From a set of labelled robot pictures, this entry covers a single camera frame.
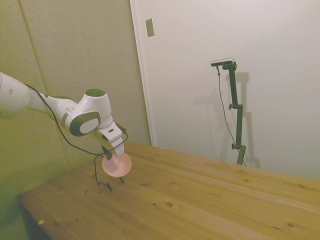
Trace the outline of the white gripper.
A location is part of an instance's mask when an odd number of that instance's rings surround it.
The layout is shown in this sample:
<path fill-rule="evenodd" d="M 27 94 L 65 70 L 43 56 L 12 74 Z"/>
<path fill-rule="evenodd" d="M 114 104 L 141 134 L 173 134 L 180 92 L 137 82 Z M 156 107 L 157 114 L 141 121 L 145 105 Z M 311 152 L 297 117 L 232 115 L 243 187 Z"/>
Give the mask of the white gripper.
<path fill-rule="evenodd" d="M 119 157 L 125 152 L 123 132 L 113 121 L 110 126 L 97 131 L 97 136 L 101 144 L 103 153 L 107 160 L 111 160 L 113 155 Z"/>

